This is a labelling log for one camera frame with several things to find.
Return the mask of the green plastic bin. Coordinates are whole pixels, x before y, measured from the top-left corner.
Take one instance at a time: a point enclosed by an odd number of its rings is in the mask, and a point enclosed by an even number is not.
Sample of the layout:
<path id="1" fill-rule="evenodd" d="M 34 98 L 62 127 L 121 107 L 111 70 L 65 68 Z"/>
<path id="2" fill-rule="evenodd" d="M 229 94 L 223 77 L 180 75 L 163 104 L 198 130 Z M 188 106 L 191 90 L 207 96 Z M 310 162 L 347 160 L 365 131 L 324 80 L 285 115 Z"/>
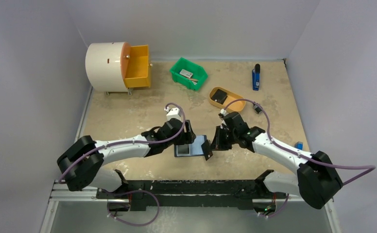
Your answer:
<path id="1" fill-rule="evenodd" d="M 208 78 L 205 69 L 181 57 L 170 69 L 172 80 L 187 89 L 198 91 Z"/>

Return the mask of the white cylindrical drawer cabinet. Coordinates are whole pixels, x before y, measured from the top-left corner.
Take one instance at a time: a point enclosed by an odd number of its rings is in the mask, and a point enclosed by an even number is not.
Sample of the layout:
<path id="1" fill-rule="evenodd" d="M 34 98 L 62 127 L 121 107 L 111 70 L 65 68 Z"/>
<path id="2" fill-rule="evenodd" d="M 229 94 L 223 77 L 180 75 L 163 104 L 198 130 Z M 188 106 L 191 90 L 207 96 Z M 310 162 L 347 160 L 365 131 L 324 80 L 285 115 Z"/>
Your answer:
<path id="1" fill-rule="evenodd" d="M 128 92 L 125 76 L 130 59 L 128 42 L 92 43 L 85 57 L 86 74 L 100 92 Z"/>

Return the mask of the black credit card stack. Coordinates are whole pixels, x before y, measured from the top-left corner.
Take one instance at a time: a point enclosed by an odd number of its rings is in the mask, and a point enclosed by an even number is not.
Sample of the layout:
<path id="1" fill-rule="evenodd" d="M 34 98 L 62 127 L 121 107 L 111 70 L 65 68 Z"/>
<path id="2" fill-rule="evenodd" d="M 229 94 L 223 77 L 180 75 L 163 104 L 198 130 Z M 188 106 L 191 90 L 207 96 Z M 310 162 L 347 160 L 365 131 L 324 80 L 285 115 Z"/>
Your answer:
<path id="1" fill-rule="evenodd" d="M 224 104 L 224 102 L 226 101 L 227 99 L 227 93 L 221 89 L 217 89 L 216 92 L 213 94 L 213 96 L 211 97 L 211 99 L 216 102 L 216 103 L 219 103 L 221 105 Z"/>

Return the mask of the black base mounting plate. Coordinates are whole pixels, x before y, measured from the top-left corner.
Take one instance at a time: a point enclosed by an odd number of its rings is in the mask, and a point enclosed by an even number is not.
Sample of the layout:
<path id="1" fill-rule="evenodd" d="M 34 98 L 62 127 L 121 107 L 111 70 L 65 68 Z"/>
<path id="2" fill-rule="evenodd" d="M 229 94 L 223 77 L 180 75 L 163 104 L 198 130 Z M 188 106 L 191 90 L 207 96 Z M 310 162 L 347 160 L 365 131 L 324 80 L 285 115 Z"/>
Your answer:
<path id="1" fill-rule="evenodd" d="M 256 200 L 283 200 L 285 193 L 272 193 L 255 180 L 129 180 L 119 190 L 110 193 L 99 188 L 98 199 L 127 199 L 131 211 L 147 207 L 236 207 L 255 209 Z"/>

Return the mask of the yellow open drawer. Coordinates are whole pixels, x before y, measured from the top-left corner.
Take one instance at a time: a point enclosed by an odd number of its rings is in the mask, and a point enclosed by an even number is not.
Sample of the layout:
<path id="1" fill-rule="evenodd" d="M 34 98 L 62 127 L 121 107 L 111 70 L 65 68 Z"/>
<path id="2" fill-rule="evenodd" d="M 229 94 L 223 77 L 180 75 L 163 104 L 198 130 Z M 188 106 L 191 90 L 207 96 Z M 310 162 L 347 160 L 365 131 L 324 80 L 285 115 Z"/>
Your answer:
<path id="1" fill-rule="evenodd" d="M 149 45 L 132 46 L 124 82 L 127 88 L 151 87 Z"/>

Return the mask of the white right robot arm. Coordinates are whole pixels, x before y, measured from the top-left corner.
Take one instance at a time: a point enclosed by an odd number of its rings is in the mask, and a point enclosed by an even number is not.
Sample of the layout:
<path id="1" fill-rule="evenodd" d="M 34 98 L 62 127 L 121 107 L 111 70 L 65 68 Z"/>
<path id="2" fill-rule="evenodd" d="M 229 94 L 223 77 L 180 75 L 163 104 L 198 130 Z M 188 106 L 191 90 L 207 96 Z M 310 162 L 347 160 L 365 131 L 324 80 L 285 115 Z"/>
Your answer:
<path id="1" fill-rule="evenodd" d="M 213 150 L 230 150 L 233 145 L 266 156 L 281 164 L 290 174 L 267 171 L 255 185 L 263 198 L 274 192 L 300 196 L 309 206 L 322 209 L 341 190 L 343 182 L 329 156 L 318 151 L 299 150 L 269 135 L 259 127 L 249 127 L 240 113 L 219 113 L 221 125 L 216 127 Z"/>

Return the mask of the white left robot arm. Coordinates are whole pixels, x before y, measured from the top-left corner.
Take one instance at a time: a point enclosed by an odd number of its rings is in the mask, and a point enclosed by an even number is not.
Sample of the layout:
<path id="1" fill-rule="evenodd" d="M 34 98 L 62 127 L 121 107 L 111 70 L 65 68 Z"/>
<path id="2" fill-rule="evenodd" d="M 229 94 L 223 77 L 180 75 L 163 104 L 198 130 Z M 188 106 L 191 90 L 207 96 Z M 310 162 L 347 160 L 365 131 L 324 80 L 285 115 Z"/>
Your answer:
<path id="1" fill-rule="evenodd" d="M 66 184 L 69 191 L 92 186 L 120 199 L 127 194 L 124 176 L 103 166 L 129 158 L 161 154 L 172 145 L 191 144 L 195 138 L 190 121 L 176 118 L 126 139 L 99 141 L 93 140 L 90 135 L 82 136 L 57 159 L 61 171 L 58 182 Z"/>

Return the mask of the navy blue card holder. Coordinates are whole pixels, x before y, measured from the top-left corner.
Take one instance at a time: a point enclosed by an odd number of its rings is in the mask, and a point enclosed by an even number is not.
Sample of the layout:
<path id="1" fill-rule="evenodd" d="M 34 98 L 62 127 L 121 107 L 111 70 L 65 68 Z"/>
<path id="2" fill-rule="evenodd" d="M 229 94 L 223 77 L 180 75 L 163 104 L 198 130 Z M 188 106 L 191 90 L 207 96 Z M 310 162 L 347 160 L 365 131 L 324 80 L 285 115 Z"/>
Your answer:
<path id="1" fill-rule="evenodd" d="M 206 139 L 207 139 L 206 135 L 196 136 L 196 138 L 194 139 L 193 143 L 188 144 L 189 145 L 189 149 L 190 149 L 190 153 L 189 154 L 182 154 L 180 156 L 176 154 L 176 146 L 177 145 L 175 145 L 174 146 L 174 156 L 175 157 L 203 156 L 201 145 L 205 142 Z"/>

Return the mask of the blue stapler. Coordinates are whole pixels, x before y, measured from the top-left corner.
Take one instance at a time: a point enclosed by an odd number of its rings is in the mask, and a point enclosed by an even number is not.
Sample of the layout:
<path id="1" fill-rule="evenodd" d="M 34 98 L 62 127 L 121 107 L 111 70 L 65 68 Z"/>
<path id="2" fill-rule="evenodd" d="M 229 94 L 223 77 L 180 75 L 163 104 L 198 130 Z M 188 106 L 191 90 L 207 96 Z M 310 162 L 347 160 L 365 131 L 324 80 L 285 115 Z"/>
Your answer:
<path id="1" fill-rule="evenodd" d="M 252 89 L 258 91 L 260 87 L 260 64 L 255 64 L 252 70 Z"/>

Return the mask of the small black marker cap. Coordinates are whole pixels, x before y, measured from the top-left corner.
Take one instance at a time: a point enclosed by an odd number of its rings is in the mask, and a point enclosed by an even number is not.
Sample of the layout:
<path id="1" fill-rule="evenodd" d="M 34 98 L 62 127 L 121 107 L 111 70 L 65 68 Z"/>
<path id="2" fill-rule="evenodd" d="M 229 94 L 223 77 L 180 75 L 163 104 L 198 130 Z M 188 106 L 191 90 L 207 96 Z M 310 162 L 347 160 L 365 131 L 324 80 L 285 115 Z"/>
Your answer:
<path id="1" fill-rule="evenodd" d="M 260 114 L 261 112 L 263 112 L 263 109 L 262 109 L 261 105 L 258 104 L 258 103 L 254 103 L 254 104 L 253 104 L 253 109 L 254 109 L 254 111 L 255 111 L 257 114 Z"/>

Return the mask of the small blue object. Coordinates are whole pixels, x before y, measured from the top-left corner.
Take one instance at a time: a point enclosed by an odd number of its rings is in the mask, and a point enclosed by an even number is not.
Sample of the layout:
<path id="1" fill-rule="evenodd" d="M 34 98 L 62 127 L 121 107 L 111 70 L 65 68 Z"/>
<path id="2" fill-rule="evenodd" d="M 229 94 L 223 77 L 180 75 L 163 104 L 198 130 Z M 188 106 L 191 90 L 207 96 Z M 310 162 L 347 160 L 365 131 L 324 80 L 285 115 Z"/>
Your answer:
<path id="1" fill-rule="evenodd" d="M 302 150 L 303 149 L 303 145 L 304 145 L 303 142 L 298 141 L 298 142 L 296 142 L 294 144 L 294 147 L 297 148 L 297 149 L 299 149 L 299 150 Z"/>

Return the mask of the tan oval tray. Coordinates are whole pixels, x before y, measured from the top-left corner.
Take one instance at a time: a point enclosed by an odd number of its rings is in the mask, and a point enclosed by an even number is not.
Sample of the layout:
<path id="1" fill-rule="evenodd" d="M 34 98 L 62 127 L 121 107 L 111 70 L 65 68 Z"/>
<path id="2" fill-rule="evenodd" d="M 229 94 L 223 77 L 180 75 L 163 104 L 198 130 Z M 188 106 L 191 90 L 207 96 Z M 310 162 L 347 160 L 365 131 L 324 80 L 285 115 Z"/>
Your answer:
<path id="1" fill-rule="evenodd" d="M 216 92 L 217 89 L 221 89 L 227 93 L 227 99 L 223 105 L 216 103 L 211 99 L 211 97 L 213 96 L 213 94 Z M 212 106 L 217 107 L 219 109 L 226 108 L 227 112 L 230 112 L 230 113 L 241 112 L 245 108 L 246 101 L 240 100 L 240 99 L 243 99 L 243 97 L 222 87 L 212 88 L 208 97 L 209 103 Z"/>

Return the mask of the small box in bin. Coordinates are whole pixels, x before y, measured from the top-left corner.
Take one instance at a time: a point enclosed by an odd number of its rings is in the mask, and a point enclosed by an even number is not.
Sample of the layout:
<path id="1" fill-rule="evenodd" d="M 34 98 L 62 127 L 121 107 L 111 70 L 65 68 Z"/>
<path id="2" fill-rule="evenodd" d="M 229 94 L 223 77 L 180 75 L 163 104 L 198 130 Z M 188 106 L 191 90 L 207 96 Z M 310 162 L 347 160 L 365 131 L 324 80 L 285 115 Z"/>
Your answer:
<path id="1" fill-rule="evenodd" d="M 184 76 L 184 77 L 186 77 L 186 78 L 188 78 L 188 79 L 192 78 L 192 76 L 193 76 L 192 72 L 189 72 L 189 71 L 187 71 L 185 69 L 181 69 L 180 72 L 179 72 L 179 74 L 182 75 L 182 76 Z"/>

